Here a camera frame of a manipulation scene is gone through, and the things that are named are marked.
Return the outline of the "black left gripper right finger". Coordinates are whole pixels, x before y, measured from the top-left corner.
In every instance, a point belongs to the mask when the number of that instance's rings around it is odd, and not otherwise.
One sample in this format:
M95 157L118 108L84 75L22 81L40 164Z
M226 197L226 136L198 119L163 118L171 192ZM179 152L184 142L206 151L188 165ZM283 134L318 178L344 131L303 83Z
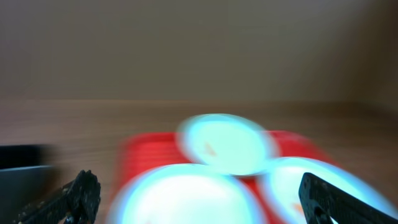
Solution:
M397 224L397 219L318 176L303 174L298 196L308 224Z

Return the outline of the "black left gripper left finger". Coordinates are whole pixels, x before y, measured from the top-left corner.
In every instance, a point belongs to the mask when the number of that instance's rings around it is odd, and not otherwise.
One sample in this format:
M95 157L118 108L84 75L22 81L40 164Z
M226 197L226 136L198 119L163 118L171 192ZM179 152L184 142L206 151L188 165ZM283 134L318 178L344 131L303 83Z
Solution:
M101 184L90 170L48 197L28 203L12 224L94 224L101 201Z

